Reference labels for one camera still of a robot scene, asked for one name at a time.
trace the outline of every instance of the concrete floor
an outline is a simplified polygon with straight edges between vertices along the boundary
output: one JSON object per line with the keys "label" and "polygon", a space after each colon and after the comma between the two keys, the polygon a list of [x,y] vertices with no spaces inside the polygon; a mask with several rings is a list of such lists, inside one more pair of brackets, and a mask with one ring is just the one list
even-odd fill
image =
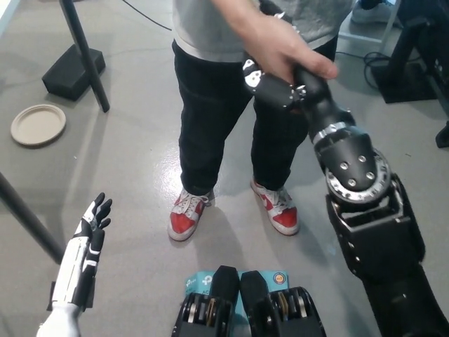
{"label": "concrete floor", "polygon": [[[133,4],[170,25],[170,0]],[[263,214],[248,184],[255,119],[250,108],[227,142],[215,206],[191,241],[170,243],[168,214],[181,188],[181,100],[170,32],[119,0],[85,0],[76,7],[91,47],[105,54],[102,80],[112,108],[103,114],[91,91],[77,103],[47,95],[40,78],[72,44],[71,36],[56,0],[22,0],[0,39],[0,169],[62,242],[98,192],[114,199],[95,306],[81,319],[84,335],[169,336],[184,278],[227,264],[287,270],[292,286],[311,292],[329,336],[379,336],[328,222],[325,185],[308,142],[288,181],[305,223],[301,233],[282,237]],[[366,32],[379,33],[379,27]],[[348,41],[339,46],[359,55],[373,48]],[[330,84],[335,99],[351,108],[405,183],[427,243],[424,266],[449,315],[449,154],[434,143],[447,116],[436,101],[385,105],[364,82],[360,60],[340,54],[337,63],[342,74]],[[10,137],[11,122],[39,103],[60,106],[67,130],[40,150],[19,147]],[[2,207],[0,222],[0,336],[34,336],[58,269]]]}

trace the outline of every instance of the black table leg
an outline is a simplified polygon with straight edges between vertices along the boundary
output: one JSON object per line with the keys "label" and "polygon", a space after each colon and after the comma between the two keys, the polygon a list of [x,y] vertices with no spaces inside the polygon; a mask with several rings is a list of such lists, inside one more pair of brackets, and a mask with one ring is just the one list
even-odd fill
{"label": "black table leg", "polygon": [[0,172],[0,199],[4,201],[11,213],[30,233],[44,251],[58,264],[62,262],[64,249],[55,241],[41,221],[28,208],[11,184]]}
{"label": "black table leg", "polygon": [[69,25],[70,32],[72,33],[73,40],[75,42],[76,48],[78,49],[79,55],[81,56],[81,61],[83,63],[84,69],[89,75],[91,81],[92,90],[103,109],[103,112],[108,112],[110,109],[109,101],[107,99],[105,88],[100,80],[100,75],[97,72],[97,68],[86,40],[86,36],[83,32],[83,27],[76,13],[75,5],[73,0],[59,0],[62,12],[64,13],[65,20]]}
{"label": "black table leg", "polygon": [[438,132],[438,135],[435,137],[435,141],[436,146],[440,149],[449,147],[449,121],[447,121],[446,126]]}

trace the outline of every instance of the leg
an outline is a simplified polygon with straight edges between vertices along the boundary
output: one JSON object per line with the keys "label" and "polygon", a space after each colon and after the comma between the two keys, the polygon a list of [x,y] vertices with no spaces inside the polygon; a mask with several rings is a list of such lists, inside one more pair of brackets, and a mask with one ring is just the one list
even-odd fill
{"label": "leg", "polygon": [[0,173],[0,199],[11,210],[20,224],[30,233],[44,251],[58,264],[61,264],[64,249],[55,241],[41,221],[28,208],[11,184]]}
{"label": "leg", "polygon": [[214,188],[225,140],[250,100],[240,63],[206,62],[173,44],[175,71],[184,108],[181,115],[180,162],[184,187],[168,228],[184,241],[193,234]]}
{"label": "leg", "polygon": [[65,20],[69,25],[70,32],[72,33],[73,40],[81,57],[84,69],[89,75],[91,81],[92,90],[101,105],[103,112],[108,112],[110,109],[109,101],[105,93],[105,88],[100,80],[100,75],[97,72],[97,67],[91,57],[91,52],[86,40],[86,36],[83,32],[83,27],[79,22],[78,14],[76,14],[75,5],[72,0],[60,0],[62,12],[64,13]]}
{"label": "leg", "polygon": [[445,127],[438,132],[435,137],[435,142],[439,149],[449,147],[449,121],[447,121]]}
{"label": "leg", "polygon": [[[334,60],[336,49],[337,37],[316,51]],[[283,186],[296,149],[307,137],[307,120],[302,114],[273,111],[260,101],[254,108],[252,188],[263,200],[272,225],[284,235],[293,235],[299,230],[297,210]]]}

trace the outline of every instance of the shoe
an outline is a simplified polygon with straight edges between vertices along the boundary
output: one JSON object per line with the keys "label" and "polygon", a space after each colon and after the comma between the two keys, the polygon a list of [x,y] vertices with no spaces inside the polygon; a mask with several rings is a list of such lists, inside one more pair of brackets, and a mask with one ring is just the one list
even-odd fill
{"label": "shoe", "polygon": [[300,230],[296,206],[284,187],[270,191],[257,184],[254,179],[251,180],[251,187],[264,203],[268,219],[278,232],[295,235]]}
{"label": "shoe", "polygon": [[[388,23],[393,11],[394,5],[384,0],[373,9],[363,9],[360,1],[357,1],[354,9],[352,10],[351,21],[357,24],[368,23]],[[401,26],[401,22],[396,17],[394,25]]]}
{"label": "shoe", "polygon": [[206,206],[209,206],[209,194],[196,196],[182,189],[170,214],[168,236],[179,242],[189,239]]}

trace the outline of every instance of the silver metal ring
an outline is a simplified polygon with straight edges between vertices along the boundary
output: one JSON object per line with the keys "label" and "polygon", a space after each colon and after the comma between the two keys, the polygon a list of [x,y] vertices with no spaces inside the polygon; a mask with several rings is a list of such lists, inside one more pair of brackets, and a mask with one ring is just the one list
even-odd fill
{"label": "silver metal ring", "polygon": [[348,127],[348,124],[344,123],[343,121],[339,121],[334,124],[329,124],[325,129],[319,131],[314,139],[312,140],[312,143],[315,145],[317,142],[325,138],[326,136],[330,135],[331,133],[337,132],[338,130],[341,130],[342,128]]}
{"label": "silver metal ring", "polygon": [[391,171],[385,157],[376,149],[374,149],[374,153],[377,169],[376,179],[367,190],[360,192],[348,190],[343,187],[341,182],[338,181],[328,169],[326,169],[326,182],[330,191],[340,199],[354,204],[366,204],[382,197],[390,186]]}

